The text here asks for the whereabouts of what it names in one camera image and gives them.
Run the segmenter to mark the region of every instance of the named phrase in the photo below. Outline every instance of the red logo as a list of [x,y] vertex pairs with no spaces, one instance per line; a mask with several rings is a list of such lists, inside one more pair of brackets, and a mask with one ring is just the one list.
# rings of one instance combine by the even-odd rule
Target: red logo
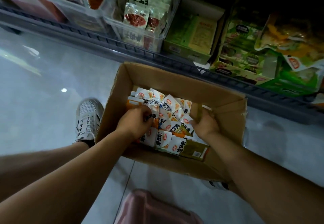
[[293,66],[294,69],[297,69],[299,68],[299,62],[294,59],[294,58],[288,58],[289,62],[291,63],[291,65]]

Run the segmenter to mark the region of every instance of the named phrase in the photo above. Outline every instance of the hand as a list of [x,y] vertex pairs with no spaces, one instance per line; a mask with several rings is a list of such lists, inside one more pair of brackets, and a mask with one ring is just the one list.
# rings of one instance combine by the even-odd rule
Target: hand
[[125,115],[122,116],[122,118],[120,118],[116,131],[123,134],[129,134],[132,141],[134,141],[143,136],[152,125],[152,117],[147,121],[144,121],[145,117],[150,114],[152,114],[152,111],[146,105],[142,105],[135,109],[130,109]]
[[202,109],[202,116],[199,123],[194,120],[190,121],[193,129],[199,138],[206,141],[208,136],[213,133],[219,133],[219,127],[214,116],[211,116],[206,109]]

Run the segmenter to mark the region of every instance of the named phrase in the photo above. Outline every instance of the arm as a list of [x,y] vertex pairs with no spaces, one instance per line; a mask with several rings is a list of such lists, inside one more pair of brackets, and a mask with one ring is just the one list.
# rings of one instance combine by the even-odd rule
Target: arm
[[150,113],[129,110],[94,147],[0,203],[1,223],[81,223],[118,158],[151,126]]
[[193,127],[220,156],[245,200],[266,223],[323,222],[323,188],[222,136],[207,111]]

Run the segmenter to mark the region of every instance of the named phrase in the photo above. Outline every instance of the store shelf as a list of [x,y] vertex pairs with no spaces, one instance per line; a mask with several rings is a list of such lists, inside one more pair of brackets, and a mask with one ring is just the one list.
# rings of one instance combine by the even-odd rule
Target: store shelf
[[195,66],[185,59],[157,54],[116,40],[111,35],[94,33],[75,25],[57,23],[24,11],[0,6],[0,24],[69,45],[118,62],[133,61],[200,79],[244,93],[248,105],[296,122],[324,124],[324,110],[303,99],[285,97],[258,86]]

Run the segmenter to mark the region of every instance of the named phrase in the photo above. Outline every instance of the left hand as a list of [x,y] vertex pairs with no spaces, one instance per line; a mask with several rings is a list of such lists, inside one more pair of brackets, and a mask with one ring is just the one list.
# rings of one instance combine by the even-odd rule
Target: left hand
[[146,105],[130,109],[120,118],[116,131],[123,134],[129,134],[132,141],[134,141],[143,136],[152,125],[152,117],[145,121],[145,117],[150,114],[152,114],[152,111]]

